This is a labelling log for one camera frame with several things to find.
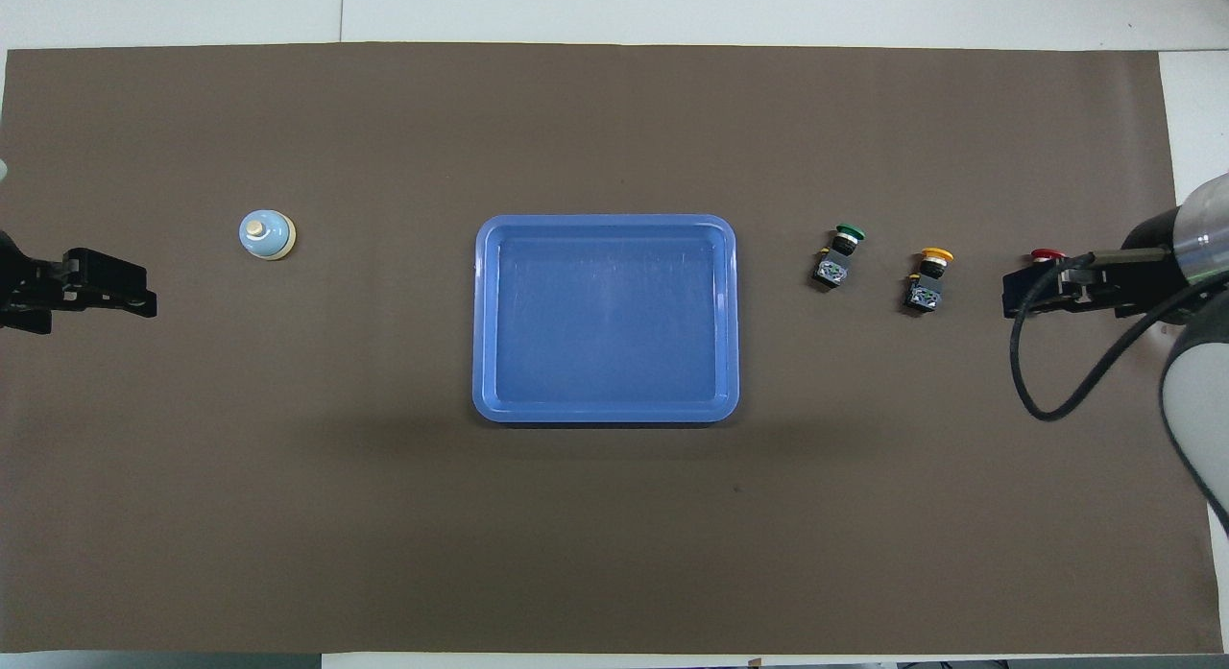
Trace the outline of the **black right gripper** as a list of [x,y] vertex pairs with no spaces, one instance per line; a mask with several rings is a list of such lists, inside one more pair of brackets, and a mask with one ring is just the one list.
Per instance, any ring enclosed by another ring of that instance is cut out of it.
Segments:
[[1054,284],[1042,288],[1034,303],[1002,303],[1002,315],[1031,319],[1035,310],[1105,310],[1116,319],[1136,319],[1177,291],[1177,264],[1159,261],[1093,264],[1083,271],[1064,271]]

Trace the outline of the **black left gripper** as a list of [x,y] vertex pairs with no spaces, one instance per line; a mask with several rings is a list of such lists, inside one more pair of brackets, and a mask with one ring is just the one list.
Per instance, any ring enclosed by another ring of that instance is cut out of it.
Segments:
[[90,248],[70,248],[59,259],[36,259],[1,232],[0,323],[34,334],[50,333],[45,310],[119,309],[140,319],[157,315],[157,294],[147,272],[132,262]]

